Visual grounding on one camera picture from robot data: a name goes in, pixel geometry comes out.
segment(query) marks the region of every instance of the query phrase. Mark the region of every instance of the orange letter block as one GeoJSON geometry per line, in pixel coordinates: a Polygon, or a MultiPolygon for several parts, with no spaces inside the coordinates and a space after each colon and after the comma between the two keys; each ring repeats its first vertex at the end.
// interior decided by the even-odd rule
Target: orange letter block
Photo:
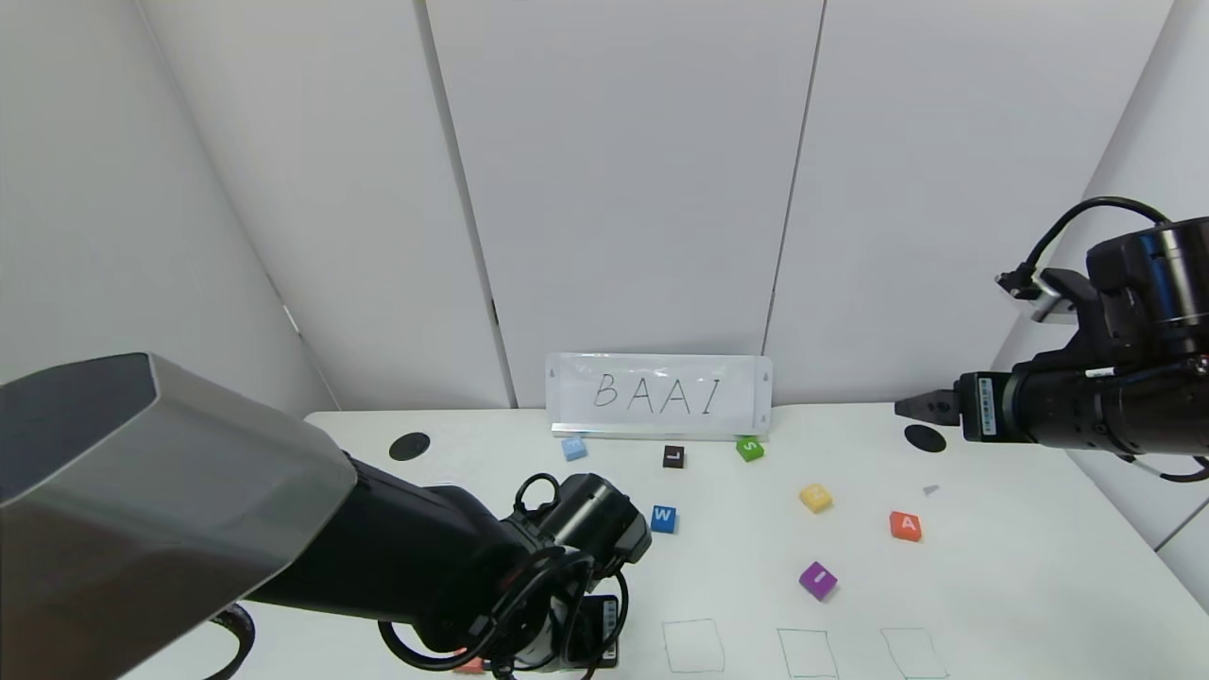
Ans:
{"type": "Polygon", "coordinates": [[[919,541],[924,537],[924,525],[914,514],[892,512],[890,513],[890,532],[895,535],[895,538],[919,541]]]}

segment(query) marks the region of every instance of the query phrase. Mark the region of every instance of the black cable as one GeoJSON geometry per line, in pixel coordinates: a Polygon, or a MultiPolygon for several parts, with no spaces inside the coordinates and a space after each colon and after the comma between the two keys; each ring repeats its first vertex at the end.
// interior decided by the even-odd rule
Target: black cable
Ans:
{"type": "Polygon", "coordinates": [[[1168,482],[1175,482],[1176,484],[1188,484],[1192,482],[1204,482],[1209,479],[1209,459],[1204,456],[1192,456],[1192,460],[1201,463],[1201,472],[1193,472],[1191,474],[1169,474],[1167,472],[1159,474],[1159,479],[1165,479],[1168,482]]]}
{"type": "Polygon", "coordinates": [[[413,665],[421,670],[452,670],[459,665],[464,665],[476,657],[482,655],[482,651],[487,649],[491,642],[496,640],[496,635],[499,634],[502,629],[508,624],[511,617],[516,613],[521,605],[533,594],[540,586],[546,581],[553,578],[555,575],[560,574],[563,569],[575,566],[583,563],[590,563],[592,560],[589,553],[574,553],[569,555],[562,555],[554,559],[554,564],[546,564],[533,578],[525,582],[523,586],[514,584],[511,589],[517,589],[519,592],[514,597],[505,594],[501,598],[501,603],[507,603],[503,609],[498,612],[493,611],[492,616],[487,617],[487,628],[482,635],[473,644],[468,646],[462,653],[451,657],[430,657],[422,655],[411,647],[409,647],[399,636],[395,634],[392,622],[380,621],[378,633],[382,635],[382,641],[386,642],[387,649],[391,652],[403,659],[409,665],[413,665]]]}
{"type": "Polygon", "coordinates": [[[214,615],[214,618],[210,618],[210,623],[216,623],[230,630],[239,641],[239,647],[235,652],[235,658],[206,680],[230,680],[239,670],[239,667],[243,665],[244,659],[248,658],[248,652],[251,651],[251,646],[256,641],[256,624],[253,622],[248,610],[235,603],[214,615]]]}
{"type": "Polygon", "coordinates": [[[1097,196],[1094,198],[1088,198],[1086,201],[1076,203],[1075,207],[1063,213],[1063,215],[1058,218],[1058,221],[1055,221],[1054,225],[1049,227],[1049,231],[1047,231],[1045,236],[1041,237],[1041,241],[1037,241],[1037,244],[1032,247],[1032,252],[1029,253],[1029,257],[1024,259],[1022,265],[1031,267],[1031,270],[1035,271],[1037,267],[1037,263],[1041,261],[1041,255],[1046,252],[1046,248],[1048,248],[1049,244],[1053,243],[1054,238],[1058,238],[1058,235],[1062,234],[1062,230],[1065,229],[1066,225],[1070,224],[1072,219],[1078,217],[1084,211],[1091,208],[1097,208],[1100,206],[1110,206],[1113,208],[1123,208],[1126,211],[1132,211],[1156,224],[1170,221],[1163,213],[1147,206],[1146,203],[1143,203],[1141,201],[1134,201],[1133,198],[1122,198],[1120,196],[1097,196]]]}
{"type": "MultiPolygon", "coordinates": [[[[1128,463],[1138,462],[1138,456],[1134,455],[1117,454],[1117,457],[1128,463]]],[[[1176,484],[1191,484],[1193,482],[1204,482],[1205,479],[1209,479],[1209,459],[1207,459],[1205,456],[1192,456],[1192,460],[1197,461],[1197,463],[1201,465],[1202,469],[1199,472],[1192,472],[1188,474],[1172,474],[1169,472],[1159,472],[1158,469],[1155,469],[1149,465],[1144,465],[1141,467],[1143,469],[1150,472],[1151,474],[1158,477],[1159,479],[1164,479],[1167,482],[1174,482],[1176,484]]]]}
{"type": "Polygon", "coordinates": [[[532,513],[542,512],[546,507],[554,507],[559,505],[560,500],[561,499],[559,497],[559,480],[555,479],[554,476],[548,472],[539,472],[533,477],[526,479],[525,483],[521,484],[521,488],[516,490],[516,496],[513,497],[513,512],[527,517],[532,513]],[[540,506],[537,507],[537,509],[530,511],[528,508],[525,507],[525,491],[528,491],[528,488],[538,479],[549,482],[550,486],[554,486],[554,499],[549,502],[542,503],[540,506]]]}

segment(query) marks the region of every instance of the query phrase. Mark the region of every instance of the white corner wall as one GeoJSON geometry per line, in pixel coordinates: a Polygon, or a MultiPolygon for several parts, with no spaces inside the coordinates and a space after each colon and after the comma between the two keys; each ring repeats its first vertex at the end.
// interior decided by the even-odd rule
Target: white corner wall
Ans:
{"type": "Polygon", "coordinates": [[[133,0],[0,2],[0,382],[150,350],[306,415],[334,403],[133,0]]]}
{"type": "Polygon", "coordinates": [[[765,353],[774,400],[985,368],[993,277],[1082,196],[1169,1],[827,4],[765,353]]]}
{"type": "MultiPolygon", "coordinates": [[[[1172,219],[1209,214],[1207,83],[1209,2],[1176,0],[1086,195],[1136,198],[1172,219]]],[[[1088,248],[1146,226],[1144,219],[1124,211],[1091,211],[1075,220],[1052,248],[1049,266],[1086,271],[1088,248]]],[[[1032,231],[1040,237],[1047,227],[1037,224],[1032,231]]],[[[1072,332],[1070,327],[1018,321],[996,368],[1006,370],[1040,351],[1062,347],[1072,332]]],[[[1072,451],[1071,456],[1151,546],[1162,543],[1209,496],[1209,484],[1163,482],[1103,451],[1072,451]]],[[[1178,456],[1153,456],[1147,462],[1168,472],[1199,469],[1178,456]]],[[[1209,570],[1204,570],[1204,578],[1209,580],[1209,570]]],[[[1209,583],[1204,592],[1209,592],[1209,583]]]]}
{"type": "Polygon", "coordinates": [[[509,407],[423,2],[143,8],[341,405],[509,407]]]}

